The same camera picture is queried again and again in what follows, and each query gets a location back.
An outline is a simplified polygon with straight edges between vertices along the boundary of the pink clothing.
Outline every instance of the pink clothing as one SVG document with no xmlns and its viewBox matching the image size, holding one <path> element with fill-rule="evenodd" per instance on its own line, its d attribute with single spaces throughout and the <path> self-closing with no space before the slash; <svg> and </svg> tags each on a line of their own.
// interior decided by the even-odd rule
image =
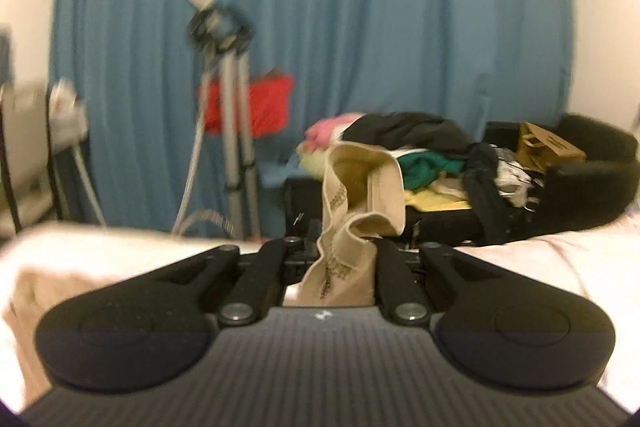
<svg viewBox="0 0 640 427">
<path fill-rule="evenodd" d="M 349 112 L 336 116 L 335 118 L 324 118 L 317 121 L 305 133 L 305 151 L 312 153 L 318 149 L 326 150 L 331 145 L 331 136 L 336 127 L 339 125 L 349 126 L 358 118 L 363 116 L 359 112 Z"/>
</svg>

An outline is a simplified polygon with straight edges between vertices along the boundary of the curtain fold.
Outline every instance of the curtain fold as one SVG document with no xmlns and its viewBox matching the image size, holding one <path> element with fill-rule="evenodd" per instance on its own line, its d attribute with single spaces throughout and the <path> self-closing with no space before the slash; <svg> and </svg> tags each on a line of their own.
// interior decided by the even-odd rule
<svg viewBox="0 0 640 427">
<path fill-rule="evenodd" d="M 479 137 L 487 120 L 553 123 L 564 108 L 570 0 L 223 1 L 255 23 L 252 73 L 296 79 L 289 126 L 258 141 L 262 159 L 284 160 L 309 125 L 341 112 L 434 112 Z M 114 225 L 168 230 L 177 212 L 201 71 L 191 15 L 185 0 L 56 1 L 50 76 L 71 78 L 87 101 Z M 226 212 L 224 184 L 220 138 L 207 137 L 191 208 Z"/>
</svg>

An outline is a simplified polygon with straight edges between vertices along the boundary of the mattress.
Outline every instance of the mattress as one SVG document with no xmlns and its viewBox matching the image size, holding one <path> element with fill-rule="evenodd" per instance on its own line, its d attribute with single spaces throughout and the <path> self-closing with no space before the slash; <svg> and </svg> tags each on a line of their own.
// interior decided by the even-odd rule
<svg viewBox="0 0 640 427">
<path fill-rule="evenodd" d="M 0 253 L 0 399 L 19 412 L 49 388 L 32 341 L 46 310 L 222 243 L 64 223 L 20 234 Z M 237 244 L 243 253 L 260 246 Z M 628 411 L 640 407 L 640 213 L 585 232 L 461 250 L 601 306 L 616 327 L 616 347 L 600 387 Z"/>
</svg>

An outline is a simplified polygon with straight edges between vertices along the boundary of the gray ribbed surface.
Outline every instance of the gray ribbed surface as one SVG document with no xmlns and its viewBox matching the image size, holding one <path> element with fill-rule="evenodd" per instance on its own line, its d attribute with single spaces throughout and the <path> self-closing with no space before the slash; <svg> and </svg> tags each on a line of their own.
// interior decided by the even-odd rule
<svg viewBox="0 0 640 427">
<path fill-rule="evenodd" d="M 25 411 L 33 427 L 605 427 L 627 415 L 598 389 L 511 396 L 453 369 L 430 335 L 376 308 L 273 309 L 225 330 L 190 372 L 149 391 L 58 388 Z"/>
</svg>

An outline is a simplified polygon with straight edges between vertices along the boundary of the red cloth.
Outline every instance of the red cloth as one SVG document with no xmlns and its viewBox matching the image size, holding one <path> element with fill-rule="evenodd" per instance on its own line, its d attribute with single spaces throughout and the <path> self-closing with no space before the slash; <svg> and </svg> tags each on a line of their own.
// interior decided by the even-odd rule
<svg viewBox="0 0 640 427">
<path fill-rule="evenodd" d="M 279 71 L 271 71 L 256 82 L 249 84 L 249 108 L 251 131 L 254 138 L 276 134 L 289 121 L 289 93 L 293 77 Z M 240 109 L 236 91 L 236 133 L 240 130 Z M 220 81 L 216 79 L 209 88 L 209 100 L 204 121 L 205 131 L 211 134 L 222 132 L 222 107 L 220 105 Z"/>
</svg>

